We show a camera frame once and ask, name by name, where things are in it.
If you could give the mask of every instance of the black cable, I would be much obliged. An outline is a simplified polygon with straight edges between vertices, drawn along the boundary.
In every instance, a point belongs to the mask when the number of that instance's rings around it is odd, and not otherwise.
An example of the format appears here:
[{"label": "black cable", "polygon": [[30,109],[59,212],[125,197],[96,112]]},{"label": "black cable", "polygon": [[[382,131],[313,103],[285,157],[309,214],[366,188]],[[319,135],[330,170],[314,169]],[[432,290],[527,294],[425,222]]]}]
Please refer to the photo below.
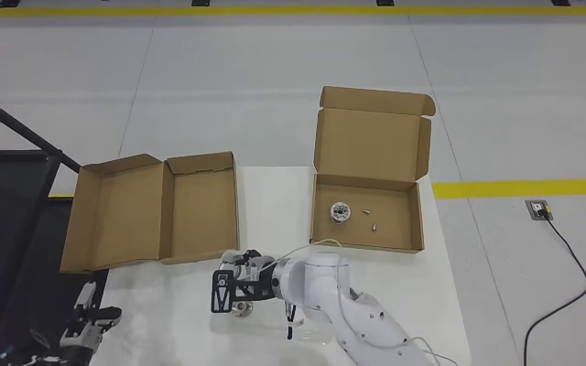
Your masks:
[{"label": "black cable", "polygon": [[[578,257],[576,257],[576,254],[574,254],[574,251],[571,250],[570,244],[566,241],[566,239],[564,239],[563,236],[561,236],[561,234],[559,233],[559,231],[556,229],[555,226],[553,226],[553,224],[549,220],[549,214],[548,214],[548,212],[546,210],[539,210],[537,212],[537,214],[540,215],[540,216],[543,216],[546,219],[546,221],[548,222],[549,226],[551,226],[551,229],[553,229],[553,231],[559,236],[559,238],[562,241],[564,241],[564,243],[568,247],[568,250],[570,251],[570,254],[571,254],[572,258],[574,258],[574,261],[576,261],[576,264],[578,264],[578,267],[581,269],[582,274],[584,275],[584,278],[586,279],[586,271],[584,271],[584,267],[582,266],[582,264],[578,260]],[[531,331],[533,330],[533,328],[535,328],[543,320],[551,317],[552,315],[558,313],[560,310],[563,310],[566,307],[569,307],[570,305],[572,305],[573,303],[575,303],[576,301],[580,300],[581,298],[584,297],[584,295],[586,295],[586,288],[584,289],[584,291],[582,291],[581,294],[579,294],[578,296],[572,298],[570,301],[568,301],[567,303],[565,303],[561,307],[558,307],[555,310],[549,312],[544,317],[540,318],[538,321],[536,321],[535,323],[533,323],[531,325],[531,327],[529,327],[529,329],[527,330],[527,333],[525,335],[525,345],[523,347],[523,366],[527,366],[527,343],[529,342],[529,335],[531,334]]]}]

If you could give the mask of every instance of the floor marking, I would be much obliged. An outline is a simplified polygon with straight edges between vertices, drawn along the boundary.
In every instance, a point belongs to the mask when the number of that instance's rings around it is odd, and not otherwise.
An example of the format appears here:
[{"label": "floor marking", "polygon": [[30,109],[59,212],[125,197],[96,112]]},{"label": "floor marking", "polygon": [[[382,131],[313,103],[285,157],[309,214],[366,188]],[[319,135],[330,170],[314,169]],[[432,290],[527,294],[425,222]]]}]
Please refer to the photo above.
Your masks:
[{"label": "floor marking", "polygon": [[436,199],[586,195],[586,179],[433,183]]},{"label": "floor marking", "polygon": [[51,193],[49,194],[50,199],[71,199],[73,198],[73,193]]},{"label": "floor marking", "polygon": [[586,6],[8,7],[0,17],[57,16],[586,16]]}]

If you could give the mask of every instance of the electrical outlet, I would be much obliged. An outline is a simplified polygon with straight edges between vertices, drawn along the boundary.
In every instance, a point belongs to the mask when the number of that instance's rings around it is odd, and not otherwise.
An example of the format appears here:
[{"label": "electrical outlet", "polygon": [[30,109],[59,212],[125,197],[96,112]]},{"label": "electrical outlet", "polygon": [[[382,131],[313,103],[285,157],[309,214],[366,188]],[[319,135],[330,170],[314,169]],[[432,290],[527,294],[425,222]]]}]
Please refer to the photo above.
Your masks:
[{"label": "electrical outlet", "polygon": [[534,221],[545,221],[546,218],[543,216],[539,216],[537,213],[539,210],[545,209],[548,212],[548,216],[550,220],[553,220],[553,215],[551,214],[551,209],[549,208],[548,202],[543,199],[528,199],[525,201],[527,205],[527,209],[529,210],[529,216]]}]

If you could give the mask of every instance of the open cardboard box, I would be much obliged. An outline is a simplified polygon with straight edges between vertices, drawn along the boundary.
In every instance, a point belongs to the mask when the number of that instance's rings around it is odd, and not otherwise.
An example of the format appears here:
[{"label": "open cardboard box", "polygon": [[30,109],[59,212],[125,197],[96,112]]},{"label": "open cardboard box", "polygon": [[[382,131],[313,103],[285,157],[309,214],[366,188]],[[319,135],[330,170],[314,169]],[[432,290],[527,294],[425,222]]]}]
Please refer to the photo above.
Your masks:
[{"label": "open cardboard box", "polygon": [[235,171],[231,152],[82,167],[60,271],[197,262],[238,249]]},{"label": "open cardboard box", "polygon": [[[421,116],[435,114],[433,100],[425,94],[324,87],[320,106],[309,240],[422,251],[417,180],[429,169],[431,121]],[[339,201],[352,211],[341,225],[330,217]]]}]

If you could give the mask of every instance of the gray floor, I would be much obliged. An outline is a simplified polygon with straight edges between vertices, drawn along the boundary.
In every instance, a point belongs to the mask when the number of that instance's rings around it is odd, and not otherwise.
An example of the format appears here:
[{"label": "gray floor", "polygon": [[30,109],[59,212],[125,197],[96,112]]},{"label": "gray floor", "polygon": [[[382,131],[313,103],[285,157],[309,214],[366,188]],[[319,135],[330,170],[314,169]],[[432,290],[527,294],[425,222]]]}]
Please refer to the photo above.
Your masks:
[{"label": "gray floor", "polygon": [[[312,164],[323,85],[424,92],[434,181],[586,176],[579,17],[1,19],[0,105],[83,164],[233,150]],[[0,148],[27,144],[0,129]],[[73,191],[60,171],[56,193]],[[530,323],[584,283],[524,199],[439,200],[474,366],[520,364]],[[586,261],[584,197],[545,197]],[[586,300],[529,364],[582,365]]]}]

